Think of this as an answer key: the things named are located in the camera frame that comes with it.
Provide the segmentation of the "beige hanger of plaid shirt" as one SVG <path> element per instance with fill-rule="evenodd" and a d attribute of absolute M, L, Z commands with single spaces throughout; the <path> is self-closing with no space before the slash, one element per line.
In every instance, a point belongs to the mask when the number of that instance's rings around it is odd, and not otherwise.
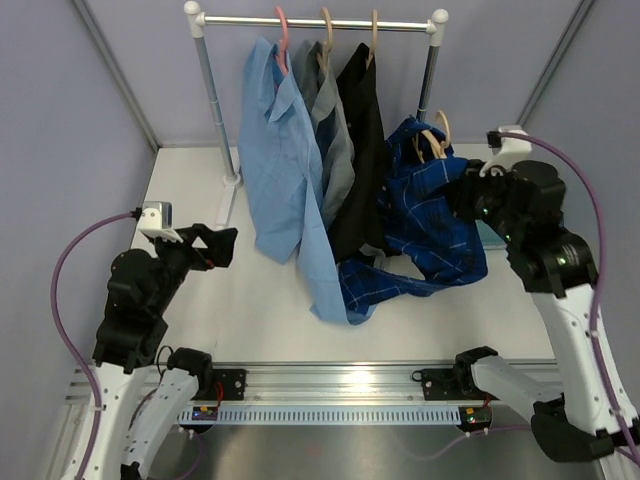
<path fill-rule="evenodd" d="M 443 110 L 438 110 L 435 120 L 444 128 L 444 139 L 439 140 L 430 130 L 425 129 L 416 134 L 411 142 L 415 150 L 416 156 L 420 163 L 425 163 L 423 151 L 420 147 L 420 139 L 424 138 L 429 145 L 431 153 L 435 159 L 444 159 L 447 157 L 446 150 L 451 146 L 451 128 L 447 115 Z"/>

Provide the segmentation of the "blue plaid shirt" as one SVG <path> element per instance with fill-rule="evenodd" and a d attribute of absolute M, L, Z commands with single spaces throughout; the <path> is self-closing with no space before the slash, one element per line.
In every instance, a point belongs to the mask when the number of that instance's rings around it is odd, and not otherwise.
<path fill-rule="evenodd" d="M 488 274 L 476 223 L 456 217 L 445 196 L 445 190 L 463 177 L 469 160 L 458 157 L 452 146 L 437 157 L 424 132 L 439 142 L 446 140 L 441 130 L 412 116 L 387 138 L 391 164 L 376 198 L 391 254 L 407 256 L 420 276 L 392 273 L 363 257 L 340 262 L 339 281 L 351 325 L 367 321 L 384 301 L 402 295 L 429 297 Z"/>

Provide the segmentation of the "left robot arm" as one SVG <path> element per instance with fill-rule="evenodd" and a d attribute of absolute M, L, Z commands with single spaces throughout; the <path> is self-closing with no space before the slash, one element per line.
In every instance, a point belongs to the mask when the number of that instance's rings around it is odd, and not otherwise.
<path fill-rule="evenodd" d="M 210 354 L 178 348 L 143 410 L 140 390 L 168 329 L 164 313 L 191 271 L 226 268 L 238 231 L 194 224 L 178 241 L 149 236 L 155 252 L 129 249 L 111 264 L 104 318 L 88 373 L 91 405 L 66 479 L 145 479 L 178 414 L 215 384 Z"/>

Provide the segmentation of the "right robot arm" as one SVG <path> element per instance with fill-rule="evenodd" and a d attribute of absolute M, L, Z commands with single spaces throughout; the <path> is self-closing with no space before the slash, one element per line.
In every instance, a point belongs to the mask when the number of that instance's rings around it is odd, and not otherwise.
<path fill-rule="evenodd" d="M 625 395 L 608 399 L 598 370 L 614 367 L 602 322 L 591 311 L 598 272 L 587 242 L 563 224 L 565 183 L 539 161 L 483 167 L 470 161 L 446 198 L 457 217 L 480 220 L 505 241 L 509 265 L 543 319 L 562 387 L 547 387 L 494 349 L 478 347 L 456 356 L 455 390 L 504 402 L 558 463 L 595 461 L 627 442 L 637 445 L 637 410 Z"/>

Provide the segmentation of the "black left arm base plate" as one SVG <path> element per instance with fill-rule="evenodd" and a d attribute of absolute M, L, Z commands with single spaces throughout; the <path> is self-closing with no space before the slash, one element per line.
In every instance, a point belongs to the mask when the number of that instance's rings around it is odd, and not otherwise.
<path fill-rule="evenodd" d="M 194 400 L 243 401 L 247 371 L 237 368 L 214 368 L 198 376 L 198 390 Z"/>

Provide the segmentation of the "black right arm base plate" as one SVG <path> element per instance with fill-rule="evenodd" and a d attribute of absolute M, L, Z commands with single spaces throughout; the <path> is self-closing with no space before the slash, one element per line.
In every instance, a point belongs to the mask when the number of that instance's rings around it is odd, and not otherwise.
<path fill-rule="evenodd" d="M 496 397 L 488 395 L 475 387 L 463 387 L 455 378 L 452 367 L 414 370 L 411 374 L 411 380 L 420 384 L 423 398 L 427 401 L 484 401 L 487 398 L 496 400 Z"/>

